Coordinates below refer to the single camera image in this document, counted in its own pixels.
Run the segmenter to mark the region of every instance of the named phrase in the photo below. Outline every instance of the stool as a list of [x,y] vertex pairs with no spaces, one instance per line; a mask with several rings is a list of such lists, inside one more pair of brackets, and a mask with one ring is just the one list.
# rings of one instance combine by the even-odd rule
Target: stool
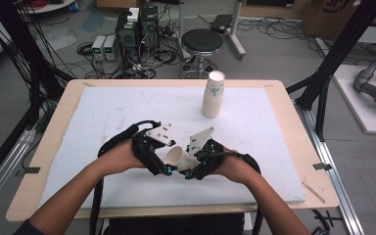
[[181,46],[192,58],[182,63],[180,76],[184,74],[191,77],[190,73],[194,72],[201,78],[203,72],[210,73],[216,70],[215,63],[204,57],[215,55],[221,49],[220,35],[204,28],[189,30],[182,35]]

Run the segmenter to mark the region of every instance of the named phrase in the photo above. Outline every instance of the stool leg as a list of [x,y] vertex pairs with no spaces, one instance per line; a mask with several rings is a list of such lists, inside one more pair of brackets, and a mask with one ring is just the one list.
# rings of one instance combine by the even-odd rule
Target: stool leg
[[198,61],[197,61],[197,73],[198,73],[198,78],[201,78],[201,75],[203,74],[203,61],[204,57],[198,56]]

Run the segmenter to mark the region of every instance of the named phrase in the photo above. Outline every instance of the floor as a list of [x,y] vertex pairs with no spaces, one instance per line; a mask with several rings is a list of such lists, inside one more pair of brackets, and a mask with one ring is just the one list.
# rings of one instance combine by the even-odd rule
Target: floor
[[[83,4],[78,13],[71,13],[64,9],[42,14],[38,19],[47,26],[65,27],[75,33],[77,41],[70,47],[57,50],[57,53],[65,64],[69,64],[69,69],[77,77],[85,77],[91,70],[88,65],[84,63],[80,64],[80,67],[77,64],[72,65],[83,61],[83,57],[76,54],[76,47],[81,43],[91,41],[94,39],[93,36],[98,33],[114,32],[116,21],[115,14],[99,13],[94,8],[94,2],[87,0],[87,2],[80,3]],[[214,15],[204,16],[204,19],[212,22]],[[188,11],[186,16],[192,16],[185,19],[186,28],[191,26],[207,27],[207,24],[196,14],[189,14]],[[295,25],[295,23],[288,23],[288,26]],[[276,37],[291,37],[291,34],[276,33]],[[273,34],[269,36],[264,33],[264,30],[257,30],[251,26],[249,20],[245,20],[241,24],[241,28],[237,30],[237,36],[244,46],[247,56],[239,61],[230,42],[224,38],[221,52],[212,58],[218,65],[218,69],[223,71],[228,79],[279,79],[287,87],[310,76],[322,63],[322,54],[313,50],[315,47],[312,40],[303,38],[301,34],[299,34],[299,38],[295,39],[275,39]],[[364,59],[372,60],[376,57],[371,50],[365,50],[365,47],[368,45],[357,45],[345,63],[366,65],[367,62]],[[113,70],[117,65],[106,63],[104,68],[106,71]],[[180,65],[166,65],[156,69],[155,78],[178,78],[179,70]],[[301,93],[302,91],[295,92],[291,94],[291,98],[297,98]],[[28,91],[11,61],[2,54],[0,55],[0,146],[27,108]],[[324,137],[329,151],[350,196],[364,234],[376,234],[376,135],[362,132],[333,81],[330,84],[326,109]],[[313,105],[313,112],[316,114],[316,102]],[[32,145],[39,140],[40,135],[41,133],[37,134]],[[33,150],[25,157],[26,165],[32,155]],[[15,176],[18,169],[21,169],[20,165],[11,174],[0,192],[0,234],[13,233],[20,225],[9,222],[5,218],[6,210],[22,180]],[[312,211],[296,211],[296,213],[309,230],[313,231],[317,226],[322,227],[321,222],[315,219],[315,214]],[[350,234],[343,221],[340,220],[342,216],[338,209],[321,210],[321,213],[324,216],[327,213],[330,214],[331,219],[328,222],[332,234]],[[72,223],[67,234],[85,233],[87,224],[87,219],[77,219]],[[268,233],[268,228],[264,225],[261,234]]]

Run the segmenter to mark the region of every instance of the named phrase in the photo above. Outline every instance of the person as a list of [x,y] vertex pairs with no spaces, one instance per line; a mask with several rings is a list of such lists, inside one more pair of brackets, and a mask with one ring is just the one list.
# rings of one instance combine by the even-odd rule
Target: person
[[[42,205],[16,231],[18,234],[65,234],[80,206],[103,177],[144,168],[126,140],[86,166]],[[235,156],[224,158],[213,174],[244,184],[255,197],[272,234],[309,234],[309,231],[267,181]]]

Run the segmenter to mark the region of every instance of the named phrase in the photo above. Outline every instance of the white cup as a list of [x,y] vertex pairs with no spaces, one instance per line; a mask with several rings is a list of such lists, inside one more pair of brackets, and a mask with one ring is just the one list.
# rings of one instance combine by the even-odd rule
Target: white cup
[[170,149],[164,157],[164,164],[177,167],[176,171],[193,169],[198,163],[194,156],[189,155],[179,146]]
[[206,95],[203,98],[203,108],[201,113],[206,118],[216,118],[221,110],[222,97],[219,99],[210,99]]
[[219,70],[210,72],[204,94],[210,99],[220,99],[224,95],[225,75]]

